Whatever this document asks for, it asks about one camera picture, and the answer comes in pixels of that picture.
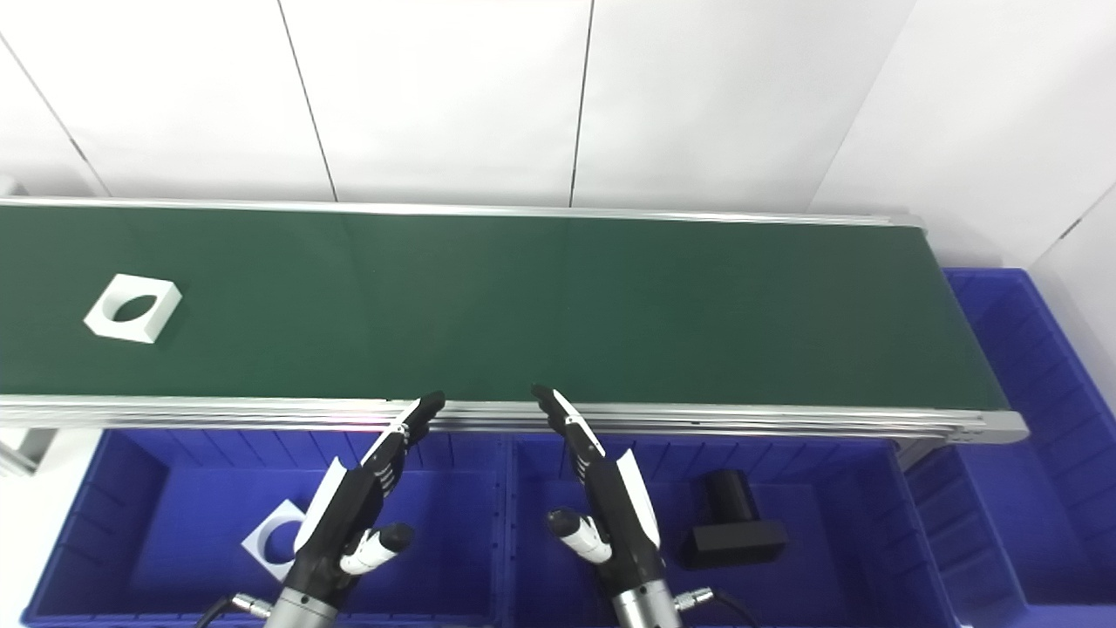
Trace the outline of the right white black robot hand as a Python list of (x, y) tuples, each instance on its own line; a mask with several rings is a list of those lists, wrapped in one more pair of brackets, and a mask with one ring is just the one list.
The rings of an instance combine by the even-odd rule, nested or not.
[(551, 537), (594, 566), (606, 596), (650, 595), (663, 588), (657, 520), (634, 455), (610, 458), (589, 422), (560, 392), (535, 383), (531, 393), (548, 426), (565, 441), (589, 501), (587, 514), (551, 509), (546, 515)]

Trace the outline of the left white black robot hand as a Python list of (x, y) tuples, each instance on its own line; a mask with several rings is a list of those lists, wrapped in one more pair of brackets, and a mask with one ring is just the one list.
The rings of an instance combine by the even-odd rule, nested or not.
[(430, 392), (389, 422), (354, 468), (333, 461), (296, 533), (295, 561), (283, 589), (337, 609), (363, 574), (377, 569), (413, 540), (405, 524), (376, 525), (386, 497), (398, 485), (410, 450), (429, 434), (446, 395)]

